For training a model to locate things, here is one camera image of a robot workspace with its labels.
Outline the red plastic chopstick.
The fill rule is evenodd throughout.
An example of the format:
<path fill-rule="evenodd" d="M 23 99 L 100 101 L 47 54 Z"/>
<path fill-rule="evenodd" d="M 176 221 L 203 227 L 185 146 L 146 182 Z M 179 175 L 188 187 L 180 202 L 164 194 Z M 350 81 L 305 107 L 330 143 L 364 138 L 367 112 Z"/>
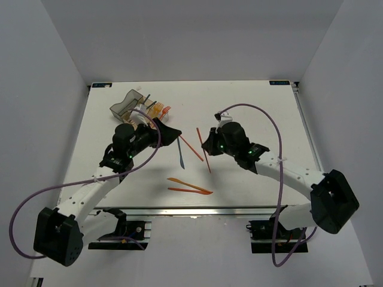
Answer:
<path fill-rule="evenodd" d="M 186 139 L 183 136 L 180 136 L 181 140 L 191 149 L 191 151 L 197 156 L 197 158 L 204 162 L 204 159 L 202 156 L 186 141 Z"/>
<path fill-rule="evenodd" d="M 196 128 L 196 131 L 197 131 L 199 142 L 200 142 L 200 145 L 201 145 L 201 148 L 202 148 L 203 141 L 202 141 L 202 136 L 201 136 L 201 133 L 200 133 L 200 130 L 199 130 L 198 127 Z M 203 151 L 203 154 L 204 154 L 204 157 L 205 157 L 205 161 L 206 161 L 206 165 L 207 165 L 207 168 L 208 168 L 208 172 L 211 174 L 211 167 L 210 167 L 210 164 L 209 164 L 209 161 L 208 161 L 208 157 L 207 157 L 206 151 L 203 148 L 202 148 L 202 151 Z"/>

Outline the red plastic fork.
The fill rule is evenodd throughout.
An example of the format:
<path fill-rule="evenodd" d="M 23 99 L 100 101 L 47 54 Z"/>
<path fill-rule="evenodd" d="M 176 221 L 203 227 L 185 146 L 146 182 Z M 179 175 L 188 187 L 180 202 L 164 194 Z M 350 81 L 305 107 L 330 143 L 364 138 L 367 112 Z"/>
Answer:
<path fill-rule="evenodd" d="M 164 117 L 169 112 L 170 109 L 171 109 L 170 106 L 164 107 L 161 113 L 161 117 Z"/>

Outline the orange plastic fork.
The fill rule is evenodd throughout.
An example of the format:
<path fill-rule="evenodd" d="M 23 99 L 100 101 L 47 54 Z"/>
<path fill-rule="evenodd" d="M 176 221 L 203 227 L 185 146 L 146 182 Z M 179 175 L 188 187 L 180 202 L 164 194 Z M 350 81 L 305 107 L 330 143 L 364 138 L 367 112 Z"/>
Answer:
<path fill-rule="evenodd" d="M 158 115 L 161 113 L 163 107 L 164 107 L 164 104 L 163 104 L 163 103 L 156 102 L 156 104 L 153 105 L 153 106 L 151 107 L 149 116 L 150 116 L 151 118 L 156 118 L 156 117 L 158 117 Z"/>

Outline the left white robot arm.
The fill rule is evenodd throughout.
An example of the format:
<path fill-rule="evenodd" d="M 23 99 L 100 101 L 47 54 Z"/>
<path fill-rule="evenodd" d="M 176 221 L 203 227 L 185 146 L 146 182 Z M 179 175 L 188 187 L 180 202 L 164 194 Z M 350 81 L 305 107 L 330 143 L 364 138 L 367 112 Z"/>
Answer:
<path fill-rule="evenodd" d="M 34 251 L 64 265 L 72 265 L 89 243 L 110 235 L 119 239 L 126 233 L 126 214 L 106 208 L 90 215 L 95 206 L 116 188 L 133 169 L 133 158 L 148 147 L 172 144 L 182 132 L 154 118 L 154 127 L 120 124 L 93 179 L 54 209 L 44 208 L 37 219 Z"/>

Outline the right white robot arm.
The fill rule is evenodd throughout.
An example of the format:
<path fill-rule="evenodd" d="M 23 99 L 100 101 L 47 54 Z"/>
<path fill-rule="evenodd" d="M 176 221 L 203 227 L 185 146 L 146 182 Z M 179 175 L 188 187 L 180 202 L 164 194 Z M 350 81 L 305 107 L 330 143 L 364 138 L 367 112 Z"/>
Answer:
<path fill-rule="evenodd" d="M 271 233 L 285 238 L 292 230 L 318 227 L 337 234 L 360 204 L 345 175 L 338 170 L 323 173 L 279 159 L 269 148 L 250 142 L 237 122 L 211 128 L 202 144 L 210 156 L 226 154 L 243 169 L 279 181 L 301 193 L 309 203 L 283 206 L 270 223 Z"/>

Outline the clear container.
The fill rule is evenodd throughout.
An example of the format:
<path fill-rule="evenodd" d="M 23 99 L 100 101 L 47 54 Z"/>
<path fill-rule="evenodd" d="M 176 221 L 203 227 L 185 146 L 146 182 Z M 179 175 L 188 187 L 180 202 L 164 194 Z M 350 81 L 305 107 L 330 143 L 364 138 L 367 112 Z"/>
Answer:
<path fill-rule="evenodd" d="M 158 103 L 158 113 L 156 117 L 162 122 L 166 123 L 169 120 L 169 111 L 171 110 L 170 106 L 165 106 L 162 103 Z"/>

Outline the blue plastic knife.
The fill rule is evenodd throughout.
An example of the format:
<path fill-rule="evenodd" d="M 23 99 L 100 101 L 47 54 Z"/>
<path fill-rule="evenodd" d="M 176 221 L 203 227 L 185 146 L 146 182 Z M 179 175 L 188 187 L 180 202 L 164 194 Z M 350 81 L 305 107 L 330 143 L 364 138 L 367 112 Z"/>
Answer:
<path fill-rule="evenodd" d="M 180 166 L 182 169 L 185 169 L 182 150 L 181 150 L 181 144 L 180 144 L 180 137 L 177 137 L 177 145 L 178 145 L 178 152 L 179 152 L 179 158 L 180 158 Z"/>

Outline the orange plastic knife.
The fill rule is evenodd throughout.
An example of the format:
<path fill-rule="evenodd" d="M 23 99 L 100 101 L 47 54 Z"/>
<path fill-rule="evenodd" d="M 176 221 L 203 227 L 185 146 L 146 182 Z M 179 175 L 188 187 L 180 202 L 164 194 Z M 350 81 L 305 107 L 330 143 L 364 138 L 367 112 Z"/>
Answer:
<path fill-rule="evenodd" d="M 192 190 L 206 190 L 206 189 L 204 189 L 204 188 L 202 188 L 202 187 L 198 187 L 198 186 L 196 186 L 196 185 L 189 184 L 189 183 L 184 182 L 184 181 L 181 181 L 181 180 L 179 180 L 179 179 L 177 179 L 177 178 L 168 178 L 168 180 L 169 180 L 169 181 L 172 181 L 172 182 L 179 183 L 179 184 L 181 184 L 181 185 L 185 185 L 185 186 L 187 186 L 187 187 L 190 187 Z"/>

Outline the grey smoked container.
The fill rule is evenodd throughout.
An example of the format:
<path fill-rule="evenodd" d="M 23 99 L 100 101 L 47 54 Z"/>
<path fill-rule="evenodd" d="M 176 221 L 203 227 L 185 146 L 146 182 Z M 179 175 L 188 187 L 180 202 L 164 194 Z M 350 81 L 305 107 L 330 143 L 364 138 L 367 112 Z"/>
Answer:
<path fill-rule="evenodd" d="M 130 116 L 130 110 L 139 104 L 143 95 L 138 91 L 131 89 L 125 95 L 125 98 L 119 102 L 115 103 L 110 107 L 112 115 L 119 120 L 120 122 L 127 121 Z"/>

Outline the red plastic knife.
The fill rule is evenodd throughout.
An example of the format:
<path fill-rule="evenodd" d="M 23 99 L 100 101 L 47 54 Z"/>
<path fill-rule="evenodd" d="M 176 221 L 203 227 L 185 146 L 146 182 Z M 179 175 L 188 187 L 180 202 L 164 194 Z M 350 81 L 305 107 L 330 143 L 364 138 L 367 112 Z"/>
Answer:
<path fill-rule="evenodd" d="M 196 194 L 202 194 L 202 195 L 210 195 L 213 193 L 212 191 L 207 191 L 207 190 L 191 190 L 191 189 L 171 188 L 171 187 L 169 187 L 168 190 L 185 192 L 185 193 L 196 193 Z"/>

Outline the left blue corner sticker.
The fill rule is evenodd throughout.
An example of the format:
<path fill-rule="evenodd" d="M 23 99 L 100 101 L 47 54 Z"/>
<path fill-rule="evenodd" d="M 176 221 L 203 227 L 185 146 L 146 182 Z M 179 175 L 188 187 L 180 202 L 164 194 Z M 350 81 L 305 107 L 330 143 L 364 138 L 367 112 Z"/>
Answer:
<path fill-rule="evenodd" d="M 112 83 L 93 83 L 91 88 L 110 88 Z"/>

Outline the blue corner sticker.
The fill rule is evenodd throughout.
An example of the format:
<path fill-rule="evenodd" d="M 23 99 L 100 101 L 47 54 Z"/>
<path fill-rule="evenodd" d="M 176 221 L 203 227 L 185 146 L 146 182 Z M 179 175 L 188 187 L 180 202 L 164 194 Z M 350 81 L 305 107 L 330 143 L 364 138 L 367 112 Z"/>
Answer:
<path fill-rule="evenodd" d="M 271 86 L 289 86 L 290 82 L 288 80 L 270 80 L 269 84 Z"/>
<path fill-rule="evenodd" d="M 93 83 L 91 88 L 110 88 L 112 83 Z"/>

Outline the right blue corner sticker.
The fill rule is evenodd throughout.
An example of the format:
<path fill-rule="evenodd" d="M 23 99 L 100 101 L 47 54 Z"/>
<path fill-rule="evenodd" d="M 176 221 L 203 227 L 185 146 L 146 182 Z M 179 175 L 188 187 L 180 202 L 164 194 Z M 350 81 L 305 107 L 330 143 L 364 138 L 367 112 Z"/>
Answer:
<path fill-rule="evenodd" d="M 289 86 L 290 82 L 288 80 L 270 80 L 269 84 L 271 86 Z"/>

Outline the aluminium table rail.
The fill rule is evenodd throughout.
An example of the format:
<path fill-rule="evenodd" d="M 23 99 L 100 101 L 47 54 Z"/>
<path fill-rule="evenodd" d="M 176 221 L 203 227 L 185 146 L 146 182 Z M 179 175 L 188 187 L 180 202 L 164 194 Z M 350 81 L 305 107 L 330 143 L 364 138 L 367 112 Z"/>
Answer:
<path fill-rule="evenodd" d="M 266 216 L 276 207 L 210 207 L 210 208 L 137 208 L 117 207 L 129 216 Z"/>

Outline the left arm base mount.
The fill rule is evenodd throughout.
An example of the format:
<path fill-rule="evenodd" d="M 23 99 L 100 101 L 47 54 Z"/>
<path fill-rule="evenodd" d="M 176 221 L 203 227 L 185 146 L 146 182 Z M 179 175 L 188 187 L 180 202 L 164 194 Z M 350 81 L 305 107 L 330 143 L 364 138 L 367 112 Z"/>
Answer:
<path fill-rule="evenodd" d="M 105 233 L 88 244 L 90 250 L 103 251 L 144 251 L 151 237 L 152 222 L 140 219 L 132 219 L 125 212 L 117 208 L 98 210 L 93 217 L 101 219 L 100 215 L 110 216 L 113 227 L 109 233 Z"/>

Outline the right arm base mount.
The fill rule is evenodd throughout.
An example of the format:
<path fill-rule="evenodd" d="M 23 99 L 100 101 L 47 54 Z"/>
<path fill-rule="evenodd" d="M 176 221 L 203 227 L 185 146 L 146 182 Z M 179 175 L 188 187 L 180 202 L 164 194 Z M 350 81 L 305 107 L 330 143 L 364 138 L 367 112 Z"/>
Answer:
<path fill-rule="evenodd" d="M 251 252 L 253 254 L 271 254 L 272 253 L 272 234 L 273 221 L 271 220 L 253 220 L 249 221 L 246 229 L 250 233 Z M 294 230 L 284 230 L 278 224 L 275 253 L 288 254 L 298 241 L 302 231 L 299 228 Z"/>

